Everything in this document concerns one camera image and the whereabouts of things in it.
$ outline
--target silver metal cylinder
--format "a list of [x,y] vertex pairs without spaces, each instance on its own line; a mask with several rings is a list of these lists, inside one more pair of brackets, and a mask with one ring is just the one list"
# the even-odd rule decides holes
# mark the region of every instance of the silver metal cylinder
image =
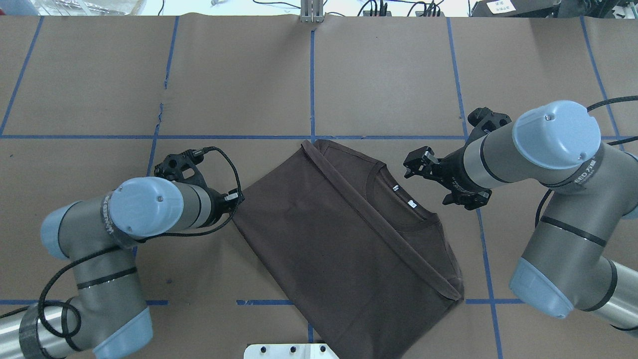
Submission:
[[618,281],[614,292],[600,309],[591,312],[620,329],[638,326],[638,272],[614,262]]
[[[20,347],[20,323],[26,312],[14,314],[10,317],[0,319],[0,358],[2,359],[24,359],[22,348]],[[59,332],[62,331],[62,308],[47,307],[44,310],[45,317],[49,323]],[[72,312],[67,313],[68,323],[72,330],[75,325],[75,316]],[[64,358],[74,353],[63,338],[56,337],[49,333],[38,321],[38,338],[40,346],[45,348],[49,355],[54,358]]]

